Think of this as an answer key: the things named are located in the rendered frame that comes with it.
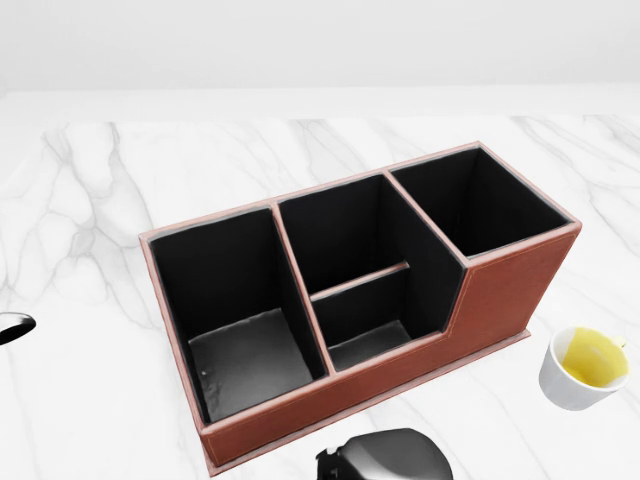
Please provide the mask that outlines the left silver and black robot hand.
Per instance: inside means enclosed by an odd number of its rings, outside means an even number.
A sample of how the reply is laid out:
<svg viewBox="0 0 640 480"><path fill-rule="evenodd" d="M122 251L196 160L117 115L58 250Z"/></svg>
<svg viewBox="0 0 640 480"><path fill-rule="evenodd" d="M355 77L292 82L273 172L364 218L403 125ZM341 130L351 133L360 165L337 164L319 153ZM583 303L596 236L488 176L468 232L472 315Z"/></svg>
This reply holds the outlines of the left silver and black robot hand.
<svg viewBox="0 0 640 480"><path fill-rule="evenodd" d="M0 345L12 342L36 327L35 319L25 313L0 313Z"/></svg>

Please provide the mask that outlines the right silver and black robot hand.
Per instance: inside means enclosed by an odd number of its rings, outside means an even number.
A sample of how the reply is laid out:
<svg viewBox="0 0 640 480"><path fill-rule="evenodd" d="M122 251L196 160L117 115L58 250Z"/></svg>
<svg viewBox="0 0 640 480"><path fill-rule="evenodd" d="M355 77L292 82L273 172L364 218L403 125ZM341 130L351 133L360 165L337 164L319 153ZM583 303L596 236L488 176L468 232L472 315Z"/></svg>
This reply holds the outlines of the right silver and black robot hand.
<svg viewBox="0 0 640 480"><path fill-rule="evenodd" d="M317 480L453 480L439 447L410 428L352 437L316 460Z"/></svg>

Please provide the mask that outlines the red-brown desk caddy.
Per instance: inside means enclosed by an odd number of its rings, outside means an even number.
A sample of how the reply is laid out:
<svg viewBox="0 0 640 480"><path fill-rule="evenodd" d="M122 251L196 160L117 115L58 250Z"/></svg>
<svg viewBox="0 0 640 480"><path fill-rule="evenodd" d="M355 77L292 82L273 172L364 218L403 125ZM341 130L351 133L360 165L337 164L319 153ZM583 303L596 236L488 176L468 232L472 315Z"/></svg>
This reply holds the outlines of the red-brown desk caddy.
<svg viewBox="0 0 640 480"><path fill-rule="evenodd" d="M473 142L144 232L209 473L525 338L580 229Z"/></svg>

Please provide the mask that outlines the white mug with yellow inside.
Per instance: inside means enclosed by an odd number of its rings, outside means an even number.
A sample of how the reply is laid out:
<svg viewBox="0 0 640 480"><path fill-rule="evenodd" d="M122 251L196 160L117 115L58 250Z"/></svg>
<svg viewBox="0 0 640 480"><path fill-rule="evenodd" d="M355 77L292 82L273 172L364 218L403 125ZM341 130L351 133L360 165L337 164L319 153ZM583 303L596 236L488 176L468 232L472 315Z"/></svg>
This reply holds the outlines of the white mug with yellow inside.
<svg viewBox="0 0 640 480"><path fill-rule="evenodd" d="M582 411L622 389L631 363L624 339L572 326L550 339L539 373L539 386L552 403Z"/></svg>

